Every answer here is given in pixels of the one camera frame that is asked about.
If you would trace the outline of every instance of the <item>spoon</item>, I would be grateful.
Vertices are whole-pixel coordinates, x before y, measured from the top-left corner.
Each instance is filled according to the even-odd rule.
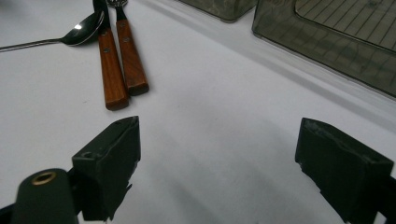
[[[82,44],[88,40],[102,24],[105,13],[103,11],[96,11],[91,16],[85,18],[82,22],[77,24],[67,35],[58,39],[47,39],[26,44],[19,44],[0,48],[0,52],[14,49],[24,49],[39,45],[64,43],[68,46],[75,46]]]

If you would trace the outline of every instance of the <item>white tablecloth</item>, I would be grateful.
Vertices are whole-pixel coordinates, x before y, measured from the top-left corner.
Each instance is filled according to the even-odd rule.
[[[130,116],[142,161],[112,223],[343,223],[294,161],[302,118],[396,161],[396,102],[255,37],[254,11],[227,24],[174,0],[124,10],[150,91],[122,110],[105,108],[96,41],[0,53],[0,207],[25,177],[69,170]],[[91,1],[1,1],[0,46],[61,37],[92,11]]]

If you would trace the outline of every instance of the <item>spoon handle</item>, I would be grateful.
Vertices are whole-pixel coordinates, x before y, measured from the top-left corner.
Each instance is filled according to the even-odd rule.
[[[139,95],[149,91],[149,83],[146,79],[128,20],[117,21],[117,33],[125,83],[129,94]]]
[[[106,108],[108,110],[122,109],[128,106],[129,97],[125,88],[111,28],[100,30],[98,40]]]
[[[2,48],[0,48],[0,52],[14,50],[14,49],[25,49],[25,48],[30,48],[30,47],[40,46],[40,45],[56,44],[59,42],[60,42],[60,39],[39,40],[39,41],[30,42],[30,43],[26,43],[26,44],[2,47]]]

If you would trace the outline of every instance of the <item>gray plastic container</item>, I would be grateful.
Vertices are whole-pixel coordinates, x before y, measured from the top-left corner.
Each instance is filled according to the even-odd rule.
[[[257,0],[179,0],[224,22],[234,22],[251,10]]]
[[[260,0],[252,30],[396,97],[395,0]]]

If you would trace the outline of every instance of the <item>black plastic part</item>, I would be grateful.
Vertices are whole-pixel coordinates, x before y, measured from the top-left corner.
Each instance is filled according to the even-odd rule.
[[[139,119],[109,125],[72,158],[69,172],[85,220],[112,219],[140,161]]]
[[[393,161],[313,119],[302,120],[295,160],[345,222],[374,222]]]
[[[388,218],[388,224],[396,224],[396,180],[390,178],[386,185],[380,187],[379,212]]]
[[[8,224],[11,223],[12,211],[14,210],[14,204],[0,209],[0,223]]]
[[[12,224],[77,224],[67,172],[49,169],[20,184]]]

